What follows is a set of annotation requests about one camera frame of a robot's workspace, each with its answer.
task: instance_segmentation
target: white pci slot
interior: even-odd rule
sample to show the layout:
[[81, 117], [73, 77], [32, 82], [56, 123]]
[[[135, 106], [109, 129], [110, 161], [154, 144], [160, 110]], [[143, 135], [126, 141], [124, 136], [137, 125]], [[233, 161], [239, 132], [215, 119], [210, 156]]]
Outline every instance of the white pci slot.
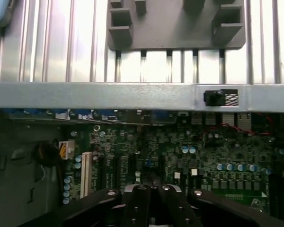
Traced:
[[80, 198], [87, 196], [91, 192], [91, 154], [92, 152], [84, 152], [82, 154]]

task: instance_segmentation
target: white connector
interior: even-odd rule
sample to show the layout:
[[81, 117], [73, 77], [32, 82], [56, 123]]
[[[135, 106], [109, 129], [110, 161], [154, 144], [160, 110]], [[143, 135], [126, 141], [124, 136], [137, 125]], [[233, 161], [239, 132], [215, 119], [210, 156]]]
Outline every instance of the white connector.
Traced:
[[73, 159], [75, 151], [75, 141], [74, 140], [60, 141], [59, 151], [62, 159], [64, 160]]
[[91, 193], [92, 152], [82, 154], [80, 198]]

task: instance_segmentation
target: motherboard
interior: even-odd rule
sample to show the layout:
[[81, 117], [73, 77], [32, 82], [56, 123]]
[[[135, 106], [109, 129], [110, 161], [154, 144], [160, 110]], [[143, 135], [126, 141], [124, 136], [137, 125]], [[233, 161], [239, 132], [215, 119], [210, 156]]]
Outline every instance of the motherboard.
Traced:
[[[201, 188], [269, 212], [272, 157], [284, 153], [269, 133], [186, 120], [162, 126], [77, 125], [69, 134], [75, 149], [74, 158], [65, 161], [65, 204], [84, 196], [86, 184], [90, 193], [167, 183], [184, 193]], [[86, 153], [90, 158], [83, 161]]]

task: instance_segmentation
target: ribbed metal panel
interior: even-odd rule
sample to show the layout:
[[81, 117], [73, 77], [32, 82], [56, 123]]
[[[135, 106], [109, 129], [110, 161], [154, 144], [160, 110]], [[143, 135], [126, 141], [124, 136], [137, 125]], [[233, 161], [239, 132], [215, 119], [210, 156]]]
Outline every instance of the ribbed metal panel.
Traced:
[[284, 83], [284, 0], [245, 4], [240, 50], [116, 54], [105, 45], [107, 0], [18, 0], [0, 31], [0, 82]]

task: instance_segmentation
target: green circuit board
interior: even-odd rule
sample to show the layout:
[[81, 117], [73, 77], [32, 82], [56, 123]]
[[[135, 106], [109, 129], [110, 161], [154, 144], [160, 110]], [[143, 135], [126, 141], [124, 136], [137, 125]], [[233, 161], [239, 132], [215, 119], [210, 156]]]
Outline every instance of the green circuit board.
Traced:
[[[92, 152], [92, 191], [170, 183], [186, 193], [202, 188], [267, 210], [267, 170], [275, 152], [267, 136], [181, 124], [85, 125], [72, 130], [75, 156]], [[66, 162], [66, 175], [74, 179], [70, 197], [75, 201], [80, 198], [81, 171], [75, 159]]]

